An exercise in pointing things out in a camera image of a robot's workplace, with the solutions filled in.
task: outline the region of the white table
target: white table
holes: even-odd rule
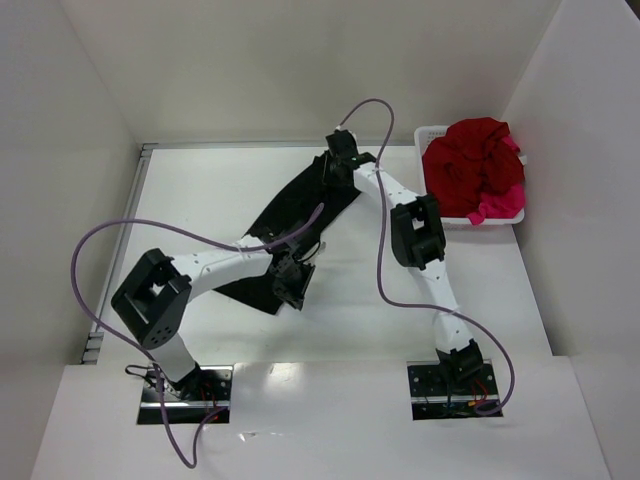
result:
[[[321,151],[155,150],[135,214],[233,241]],[[411,147],[390,148],[385,167],[419,190]],[[446,250],[463,310],[514,358],[518,382],[505,417],[411,420],[406,361],[434,359],[431,314],[378,298],[379,221],[361,196],[325,231],[302,312],[285,307],[272,317],[215,292],[188,307],[181,334],[194,357],[236,364],[231,423],[206,428],[197,470],[182,467],[161,426],[135,425],[141,384],[122,368],[141,359],[107,336],[97,366],[67,367],[33,479],[609,478],[571,365],[551,356],[509,227],[447,232]],[[134,227],[111,290],[156,246],[199,248]],[[385,262],[389,294],[419,300],[389,250]],[[122,327],[109,310],[104,319]],[[480,333],[477,340],[504,394],[506,364]],[[187,450],[194,430],[174,426]]]

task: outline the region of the white wall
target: white wall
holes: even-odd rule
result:
[[[141,142],[323,138],[368,96],[396,138],[499,115],[557,3],[62,0]]]
[[[564,0],[504,115],[529,155],[527,271],[616,479],[640,467],[639,78],[624,0]]]
[[[56,1],[0,2],[0,65],[0,476],[21,480],[89,330],[69,286],[74,242],[122,213],[137,151]],[[83,258],[93,303],[114,234]]]

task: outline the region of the pink cloth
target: pink cloth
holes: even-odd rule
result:
[[[513,141],[513,138],[511,138],[511,135],[502,137],[502,141],[506,143],[509,146],[509,148],[511,148],[511,150],[513,150],[516,153],[520,153],[520,147],[516,142]]]
[[[513,218],[524,208],[524,187],[514,185],[504,195],[480,193],[478,211],[467,215],[472,225],[480,225],[485,218]]]

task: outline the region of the white plastic basket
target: white plastic basket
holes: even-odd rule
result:
[[[422,155],[433,141],[433,139],[442,137],[447,133],[447,125],[432,125],[430,127],[419,127],[413,134],[416,149],[416,159],[418,161],[418,167],[422,174],[422,182],[420,182],[420,189],[422,194],[427,193],[427,186],[424,183],[424,171],[422,169]],[[519,156],[523,165],[527,163],[527,157],[525,155]],[[520,210],[520,213],[514,218],[487,218],[478,227],[488,225],[512,225],[514,223],[520,223],[524,219],[524,208]],[[447,228],[463,228],[473,227],[471,221],[468,218],[455,218],[455,217],[442,217],[442,224]]]

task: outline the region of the pile of clothes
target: pile of clothes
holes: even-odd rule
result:
[[[422,156],[427,191],[443,217],[513,218],[525,205],[524,168],[509,125],[472,118],[452,125]]]

